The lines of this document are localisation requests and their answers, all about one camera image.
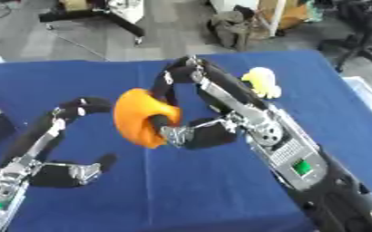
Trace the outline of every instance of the grey floor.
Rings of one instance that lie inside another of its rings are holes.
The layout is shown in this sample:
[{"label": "grey floor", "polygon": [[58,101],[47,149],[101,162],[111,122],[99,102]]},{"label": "grey floor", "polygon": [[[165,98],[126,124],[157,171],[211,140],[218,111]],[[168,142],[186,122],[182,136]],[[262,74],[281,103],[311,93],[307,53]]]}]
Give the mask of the grey floor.
[{"label": "grey floor", "polygon": [[[145,28],[147,36],[137,47],[133,46],[132,35],[102,19],[58,22],[54,23],[54,31],[47,31],[38,22],[37,14],[52,2],[23,0],[21,4],[11,4],[13,12],[0,19],[0,55],[8,62],[140,61],[193,53],[234,53],[215,44],[204,29],[214,11],[203,5],[202,0],[146,0],[145,17],[139,25]],[[349,33],[334,16],[327,16],[322,23],[303,24],[290,30],[286,37],[255,43],[250,50],[314,49],[322,39],[344,38]],[[332,62],[338,55],[340,50],[326,51]],[[372,86],[372,64],[363,58],[350,61],[343,75],[361,76]]]}]

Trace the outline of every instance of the chair wheel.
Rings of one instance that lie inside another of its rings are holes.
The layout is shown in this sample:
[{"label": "chair wheel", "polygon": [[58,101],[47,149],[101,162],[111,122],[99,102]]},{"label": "chair wheel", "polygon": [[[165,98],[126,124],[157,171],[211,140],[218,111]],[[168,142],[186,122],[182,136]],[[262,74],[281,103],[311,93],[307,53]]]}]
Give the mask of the chair wheel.
[{"label": "chair wheel", "polygon": [[285,37],[286,36],[286,31],[285,30],[278,30],[275,35],[277,37]]},{"label": "chair wheel", "polygon": [[342,73],[342,72],[344,72],[344,69],[341,68],[341,67],[336,67],[336,71],[337,71],[337,73]]},{"label": "chair wheel", "polygon": [[45,27],[46,27],[46,30],[48,31],[54,30],[54,27],[51,24],[46,24]]},{"label": "chair wheel", "polygon": [[142,44],[143,37],[136,37],[134,40],[135,45]]},{"label": "chair wheel", "polygon": [[319,44],[318,45],[318,51],[321,51],[322,52],[324,50],[323,48],[324,48],[323,44]]}]

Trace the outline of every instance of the blue table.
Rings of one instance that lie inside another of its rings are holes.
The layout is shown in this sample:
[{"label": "blue table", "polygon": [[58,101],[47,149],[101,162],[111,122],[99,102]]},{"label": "blue table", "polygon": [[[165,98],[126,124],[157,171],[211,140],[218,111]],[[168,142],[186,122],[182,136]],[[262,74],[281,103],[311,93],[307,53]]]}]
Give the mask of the blue table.
[{"label": "blue table", "polygon": [[[234,53],[206,58],[234,75],[264,66],[278,76],[277,100],[327,152],[372,190],[372,113],[315,52]],[[148,88],[167,62],[0,64],[0,108],[23,130],[78,96],[115,101]],[[178,86],[185,121],[211,116],[190,86]],[[0,154],[12,139],[0,144]],[[113,170],[78,189],[30,188],[10,227],[17,231],[310,231],[311,224],[244,141],[208,150],[147,150],[127,142],[111,115],[76,122],[53,158],[90,163],[119,154]]]}]

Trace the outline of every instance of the robotic arm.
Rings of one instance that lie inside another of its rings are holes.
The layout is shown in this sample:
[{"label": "robotic arm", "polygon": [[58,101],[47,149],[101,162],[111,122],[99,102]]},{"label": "robotic arm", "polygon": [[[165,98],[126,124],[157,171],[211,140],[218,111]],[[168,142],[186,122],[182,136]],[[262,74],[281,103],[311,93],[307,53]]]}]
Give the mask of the robotic arm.
[{"label": "robotic arm", "polygon": [[79,98],[47,112],[13,144],[0,163],[0,231],[6,231],[30,185],[75,188],[87,185],[115,162],[104,155],[92,165],[46,162],[50,151],[64,138],[66,126],[87,114],[109,112],[110,103],[99,98]]},{"label": "robotic arm", "polygon": [[[175,83],[194,84],[220,117],[179,126]],[[261,100],[219,67],[184,57],[166,67],[149,92],[133,94],[140,91],[125,93],[115,106],[115,123],[125,138],[149,148],[167,141],[176,147],[201,149],[233,142],[241,131],[252,151],[321,232],[372,232],[372,193],[367,187],[324,152],[285,111]],[[133,105],[132,95],[137,95],[139,107]],[[150,104],[154,109],[130,111],[125,116],[128,103],[133,108],[148,108],[142,98],[154,102]],[[176,112],[176,117],[168,111]],[[142,126],[136,131],[122,127],[128,117],[138,118]]]}]

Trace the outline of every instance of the office chair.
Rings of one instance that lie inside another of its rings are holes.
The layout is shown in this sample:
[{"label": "office chair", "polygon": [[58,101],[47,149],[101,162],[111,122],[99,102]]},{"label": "office chair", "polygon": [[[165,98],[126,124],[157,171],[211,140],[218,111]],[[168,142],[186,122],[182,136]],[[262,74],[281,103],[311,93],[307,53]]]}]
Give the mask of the office chair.
[{"label": "office chair", "polygon": [[343,72],[345,62],[354,57],[362,56],[372,62],[372,1],[344,1],[338,4],[339,18],[350,25],[356,34],[349,35],[345,40],[324,40],[318,46],[322,51],[325,45],[333,45],[348,49],[338,59],[336,70]]}]

